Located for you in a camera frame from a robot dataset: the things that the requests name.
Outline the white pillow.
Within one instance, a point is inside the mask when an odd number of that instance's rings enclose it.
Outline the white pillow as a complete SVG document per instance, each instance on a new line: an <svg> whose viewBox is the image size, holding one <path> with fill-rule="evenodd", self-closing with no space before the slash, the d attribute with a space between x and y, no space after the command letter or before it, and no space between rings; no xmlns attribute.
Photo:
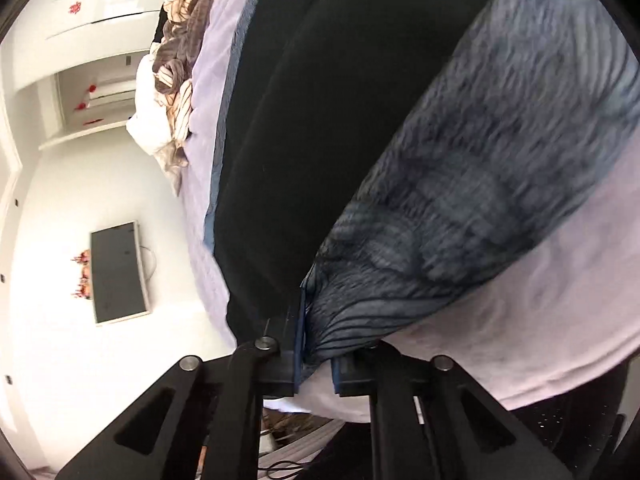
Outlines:
<svg viewBox="0 0 640 480"><path fill-rule="evenodd" d="M134 90L134 114L126 123L126 129L134 142L150 156L171 141L166 108L156 100L153 62L152 54L148 53L138 65L136 90Z"/></svg>

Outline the pile of striped clothes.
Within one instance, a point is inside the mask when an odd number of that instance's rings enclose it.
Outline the pile of striped clothes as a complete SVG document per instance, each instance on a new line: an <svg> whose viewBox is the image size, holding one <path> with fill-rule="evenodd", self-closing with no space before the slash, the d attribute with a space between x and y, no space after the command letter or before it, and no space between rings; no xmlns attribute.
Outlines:
<svg viewBox="0 0 640 480"><path fill-rule="evenodd" d="M168 122L168 143L154 157L172 190L180 192L181 173L188 166L183 145L189 136L192 113L192 72L201 52L214 0L164 0L166 22L162 41L152 52L155 99Z"/></svg>

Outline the wall mounted television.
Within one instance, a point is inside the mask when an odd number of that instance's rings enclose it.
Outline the wall mounted television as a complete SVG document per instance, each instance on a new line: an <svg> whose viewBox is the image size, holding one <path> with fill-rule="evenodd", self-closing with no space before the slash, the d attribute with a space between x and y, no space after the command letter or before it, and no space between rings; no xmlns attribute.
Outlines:
<svg viewBox="0 0 640 480"><path fill-rule="evenodd" d="M96 324L151 312L135 221L90 234L90 284Z"/></svg>

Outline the black pants with blue pattern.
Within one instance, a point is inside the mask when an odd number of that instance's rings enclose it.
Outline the black pants with blue pattern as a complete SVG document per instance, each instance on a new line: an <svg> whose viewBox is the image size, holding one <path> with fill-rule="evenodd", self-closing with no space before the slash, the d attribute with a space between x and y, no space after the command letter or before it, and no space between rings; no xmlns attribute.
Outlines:
<svg viewBox="0 0 640 480"><path fill-rule="evenodd" d="M639 0L250 0L205 238L315 366L541 244L639 125Z"/></svg>

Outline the lavender plush bed blanket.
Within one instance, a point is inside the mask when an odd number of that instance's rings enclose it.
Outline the lavender plush bed blanket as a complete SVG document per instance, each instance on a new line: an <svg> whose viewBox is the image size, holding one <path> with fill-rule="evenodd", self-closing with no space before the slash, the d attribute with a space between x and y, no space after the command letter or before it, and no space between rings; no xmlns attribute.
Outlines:
<svg viewBox="0 0 640 480"><path fill-rule="evenodd" d="M214 0L196 66L194 126L182 177L196 289L226 349L228 290L203 243L222 90L247 0ZM559 231L470 296L390 336L418 359L457 360L506 408L596 379L639 347L639 143Z"/></svg>

